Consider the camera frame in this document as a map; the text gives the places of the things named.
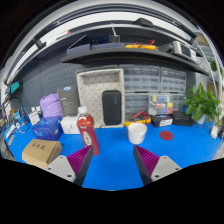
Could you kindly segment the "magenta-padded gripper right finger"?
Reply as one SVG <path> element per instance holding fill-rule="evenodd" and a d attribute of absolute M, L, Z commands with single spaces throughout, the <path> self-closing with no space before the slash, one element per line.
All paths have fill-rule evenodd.
<path fill-rule="evenodd" d="M 138 145 L 134 146 L 133 155 L 138 166 L 143 185 L 148 185 L 181 170 L 181 167 L 167 155 L 159 157 Z"/>

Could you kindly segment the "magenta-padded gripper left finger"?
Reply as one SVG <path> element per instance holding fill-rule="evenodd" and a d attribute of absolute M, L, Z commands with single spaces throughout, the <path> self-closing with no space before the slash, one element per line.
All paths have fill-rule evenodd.
<path fill-rule="evenodd" d="M 86 146 L 69 156 L 58 156 L 45 170 L 82 186 L 93 157 L 93 147 Z"/>

